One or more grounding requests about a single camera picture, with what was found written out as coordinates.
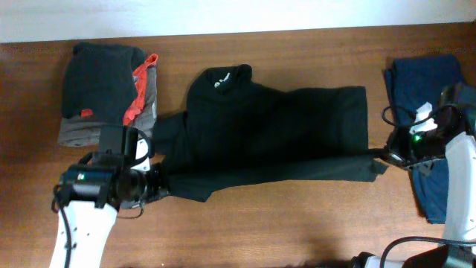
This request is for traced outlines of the black polo shirt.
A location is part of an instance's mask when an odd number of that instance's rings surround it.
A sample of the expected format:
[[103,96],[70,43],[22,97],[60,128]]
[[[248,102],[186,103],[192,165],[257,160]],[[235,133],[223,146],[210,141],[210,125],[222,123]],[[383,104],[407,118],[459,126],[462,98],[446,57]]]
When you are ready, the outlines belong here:
[[364,87],[282,92],[252,74],[247,64],[204,70],[186,110],[155,123],[152,140],[172,196],[205,202],[235,186],[373,182],[386,171],[369,146]]

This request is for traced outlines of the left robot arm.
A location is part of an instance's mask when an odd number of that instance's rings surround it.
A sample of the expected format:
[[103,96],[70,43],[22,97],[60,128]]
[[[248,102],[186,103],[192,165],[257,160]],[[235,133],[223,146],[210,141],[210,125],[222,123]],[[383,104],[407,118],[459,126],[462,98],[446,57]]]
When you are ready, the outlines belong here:
[[53,188],[58,216],[51,267],[99,267],[119,212],[144,210],[169,195],[145,132],[125,126],[101,128],[99,147],[71,165]]

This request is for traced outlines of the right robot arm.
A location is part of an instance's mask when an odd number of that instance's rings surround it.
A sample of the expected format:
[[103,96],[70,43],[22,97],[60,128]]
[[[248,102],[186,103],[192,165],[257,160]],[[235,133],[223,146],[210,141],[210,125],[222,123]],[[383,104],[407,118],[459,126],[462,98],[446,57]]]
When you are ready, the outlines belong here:
[[[448,163],[446,221],[441,238],[409,236],[391,242],[382,255],[361,252],[349,267],[475,267],[475,88],[457,83],[442,90],[437,108],[424,103],[411,124],[393,124],[382,160],[428,175]],[[437,248],[403,261],[388,259],[402,243],[435,243]]]

